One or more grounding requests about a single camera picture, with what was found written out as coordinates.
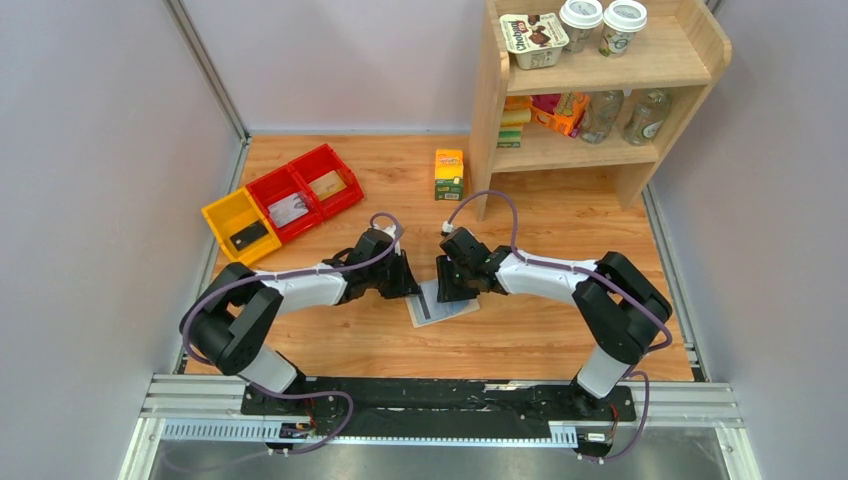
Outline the grey translucent card holder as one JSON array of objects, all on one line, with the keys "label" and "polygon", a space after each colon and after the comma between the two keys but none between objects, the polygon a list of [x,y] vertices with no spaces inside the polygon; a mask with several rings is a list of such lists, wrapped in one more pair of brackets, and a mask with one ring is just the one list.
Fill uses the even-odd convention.
[{"label": "grey translucent card holder", "polygon": [[458,317],[460,315],[470,314],[480,309],[478,300],[465,300],[458,302],[439,303],[436,299],[437,280],[429,280],[420,284],[421,294],[426,297],[427,305],[430,311],[430,319],[424,322],[418,322],[413,310],[413,299],[416,296],[406,297],[406,305],[414,328],[433,325],[435,323]]}]

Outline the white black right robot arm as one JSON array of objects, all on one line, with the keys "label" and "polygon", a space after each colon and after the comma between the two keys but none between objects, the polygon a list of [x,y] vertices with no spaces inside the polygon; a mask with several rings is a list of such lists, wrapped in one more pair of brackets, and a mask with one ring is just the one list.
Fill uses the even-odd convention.
[{"label": "white black right robot arm", "polygon": [[596,399],[648,353],[671,343],[670,302],[623,254],[566,261],[529,254],[511,245],[494,250],[468,229],[446,223],[437,258],[440,302],[482,293],[530,295],[575,307],[596,346],[573,382]]}]

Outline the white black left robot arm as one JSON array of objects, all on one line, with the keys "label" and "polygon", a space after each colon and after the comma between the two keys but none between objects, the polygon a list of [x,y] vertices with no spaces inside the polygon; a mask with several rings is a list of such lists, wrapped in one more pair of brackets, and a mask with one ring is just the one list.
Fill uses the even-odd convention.
[{"label": "white black left robot arm", "polygon": [[265,344],[275,319],[343,305],[369,290],[388,300],[421,292],[398,233],[389,229],[371,227],[354,246],[301,270],[265,272],[233,262],[184,315],[179,332],[189,351],[222,374],[284,393],[300,372]]}]

